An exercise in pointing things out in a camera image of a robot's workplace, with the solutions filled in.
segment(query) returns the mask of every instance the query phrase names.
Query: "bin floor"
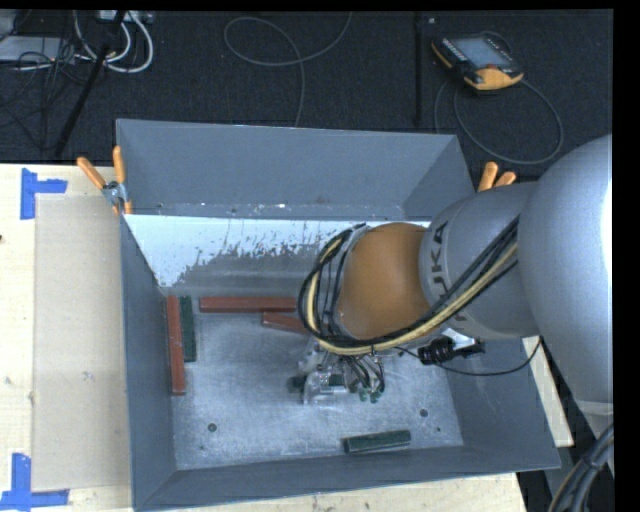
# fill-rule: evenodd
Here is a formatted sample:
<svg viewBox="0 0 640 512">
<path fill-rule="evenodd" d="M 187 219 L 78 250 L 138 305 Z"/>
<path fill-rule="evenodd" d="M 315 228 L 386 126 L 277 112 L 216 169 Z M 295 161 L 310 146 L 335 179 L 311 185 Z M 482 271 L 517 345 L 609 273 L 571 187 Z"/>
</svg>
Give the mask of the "bin floor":
<svg viewBox="0 0 640 512">
<path fill-rule="evenodd" d="M 416 449 L 461 445 L 447 377 L 405 355 L 384 357 L 386 390 L 304 405 L 287 381 L 307 337 L 268 329 L 258 314 L 196 314 L 198 359 L 186 364 L 187 393 L 173 397 L 179 469 L 344 454 L 341 440 L 405 430 Z"/>
</svg>

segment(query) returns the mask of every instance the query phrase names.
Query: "dark green block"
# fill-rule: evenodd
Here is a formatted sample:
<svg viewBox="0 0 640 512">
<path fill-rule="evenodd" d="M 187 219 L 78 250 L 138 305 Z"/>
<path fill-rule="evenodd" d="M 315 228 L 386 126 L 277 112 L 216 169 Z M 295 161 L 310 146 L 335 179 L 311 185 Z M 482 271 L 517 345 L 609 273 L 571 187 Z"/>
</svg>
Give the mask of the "dark green block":
<svg viewBox="0 0 640 512">
<path fill-rule="evenodd" d="M 408 430 L 391 430 L 377 434 L 365 434 L 363 436 L 347 437 L 343 439 L 344 451 L 358 453 L 384 448 L 405 446 L 411 442 L 411 432 Z"/>
<path fill-rule="evenodd" d="M 180 297 L 180 323 L 182 324 L 182 350 L 184 362 L 193 363 L 197 358 L 196 334 L 193 327 L 193 303 L 191 297 Z"/>
</svg>

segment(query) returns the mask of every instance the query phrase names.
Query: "wooden table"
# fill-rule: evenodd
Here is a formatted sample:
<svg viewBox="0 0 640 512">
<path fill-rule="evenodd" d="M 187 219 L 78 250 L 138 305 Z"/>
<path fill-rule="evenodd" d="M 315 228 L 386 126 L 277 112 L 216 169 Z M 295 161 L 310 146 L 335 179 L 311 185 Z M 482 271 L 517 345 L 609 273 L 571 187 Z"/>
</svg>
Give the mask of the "wooden table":
<svg viewBox="0 0 640 512">
<path fill-rule="evenodd" d="M 30 220 L 20 220 L 23 167 L 68 182 L 64 194 L 38 194 Z M 111 167 L 98 170 L 115 178 Z M 34 491 L 71 490 L 68 505 L 52 510 L 130 509 L 117 218 L 75 166 L 0 164 L 0 235 L 0 491 L 19 452 L 32 458 Z M 556 444 L 570 446 L 542 351 L 532 368 Z M 526 509 L 516 475 L 506 474 L 211 510 Z"/>
</svg>

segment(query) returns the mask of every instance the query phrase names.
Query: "yellow device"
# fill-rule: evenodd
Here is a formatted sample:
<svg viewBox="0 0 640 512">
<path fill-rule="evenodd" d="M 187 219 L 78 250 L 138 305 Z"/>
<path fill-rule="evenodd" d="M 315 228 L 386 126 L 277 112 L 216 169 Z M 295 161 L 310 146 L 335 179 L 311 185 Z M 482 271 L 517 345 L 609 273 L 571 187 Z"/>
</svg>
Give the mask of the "yellow device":
<svg viewBox="0 0 640 512">
<path fill-rule="evenodd" d="M 504 89 L 522 80 L 524 73 L 509 52 L 492 37 L 441 37 L 431 48 L 442 63 L 479 92 Z"/>
</svg>

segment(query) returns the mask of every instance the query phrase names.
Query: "black carpet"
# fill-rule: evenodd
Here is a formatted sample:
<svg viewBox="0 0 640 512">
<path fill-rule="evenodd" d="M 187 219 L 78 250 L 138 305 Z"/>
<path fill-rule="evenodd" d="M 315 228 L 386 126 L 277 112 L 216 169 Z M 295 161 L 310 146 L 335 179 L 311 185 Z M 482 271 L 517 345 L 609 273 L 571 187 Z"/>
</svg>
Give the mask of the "black carpet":
<svg viewBox="0 0 640 512">
<path fill-rule="evenodd" d="M 157 11 L 148 26 L 152 65 L 138 74 L 101 71 L 59 155 L 55 144 L 91 63 L 37 72 L 3 65 L 0 160 L 70 163 L 84 155 L 96 164 L 109 164 L 117 118 L 294 126 L 301 67 L 260 66 L 234 55 L 223 35 L 227 24 L 241 16 L 275 24 L 302 57 L 328 46 L 349 22 L 334 47 L 303 64 L 304 97 L 297 125 L 310 128 L 434 132 L 436 96 L 450 75 L 436 61 L 431 39 L 482 31 L 499 34 L 524 68 L 526 82 L 557 113 L 564 139 L 555 155 L 544 160 L 554 153 L 560 131 L 551 108 L 529 87 L 519 84 L 479 97 L 451 81 L 440 96 L 437 126 L 459 136 L 475 182 L 489 159 L 504 170 L 515 170 L 522 181 L 537 179 L 571 149 L 612 130 L 612 10 L 434 11 L 418 17 L 414 12 L 355 12 L 350 20 L 346 12 Z M 81 11 L 79 21 L 97 51 L 108 25 L 94 21 L 93 11 Z M 20 34 L 49 36 L 63 31 L 67 37 L 72 34 L 68 11 L 33 10 L 18 28 Z M 416 33 L 423 49 L 420 109 Z M 254 60 L 297 58 L 286 37 L 265 23 L 238 21 L 227 34 L 238 52 Z M 136 62 L 141 63 L 147 49 L 141 34 L 134 39 Z M 465 133 L 454 115 L 455 91 L 464 127 L 498 157 Z"/>
</svg>

